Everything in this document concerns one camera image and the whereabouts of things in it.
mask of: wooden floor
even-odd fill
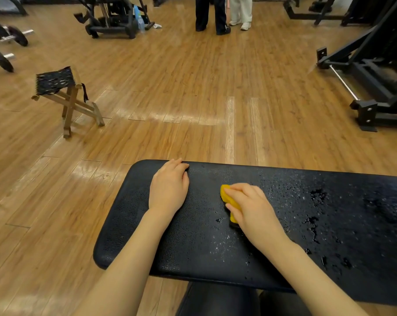
[[[32,28],[0,68],[0,315],[70,315],[102,271],[93,246],[131,164],[147,158],[397,176],[397,129],[362,132],[351,96],[314,68],[362,29],[289,20],[279,2],[254,3],[252,28],[216,36],[214,10],[195,32],[194,0],[168,0],[163,26],[93,40],[80,5],[27,6],[2,24]],[[62,138],[61,106],[33,101],[34,75],[75,64],[105,117],[76,114]],[[186,283],[150,277],[138,315],[174,315]],[[397,308],[364,304],[371,315]]]

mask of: sponge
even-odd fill
[[[241,211],[241,207],[239,206],[239,204],[237,202],[235,202],[235,200],[231,196],[229,196],[225,193],[225,188],[230,188],[230,186],[227,184],[223,184],[220,187],[220,196],[222,198],[222,201],[232,205],[233,207],[236,207],[237,209],[239,209]],[[238,222],[236,221],[235,217],[233,217],[232,213],[230,213],[230,221],[234,224],[233,226],[239,227]]]

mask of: white cloth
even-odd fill
[[[242,23],[252,21],[252,0],[229,0],[229,5],[232,21],[241,20]]]

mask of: water bottle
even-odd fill
[[[146,28],[144,26],[144,20],[143,20],[142,16],[140,15],[140,10],[138,9],[138,6],[136,6],[136,5],[134,5],[134,16],[136,17],[140,31],[141,32],[146,31]]]

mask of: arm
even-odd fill
[[[241,211],[230,204],[226,207],[247,238],[285,277],[314,316],[367,316],[288,238],[261,189],[245,183],[230,187],[225,192],[241,206]]]
[[[187,196],[188,164],[170,160],[153,176],[149,210],[74,316],[135,316],[162,234]]]

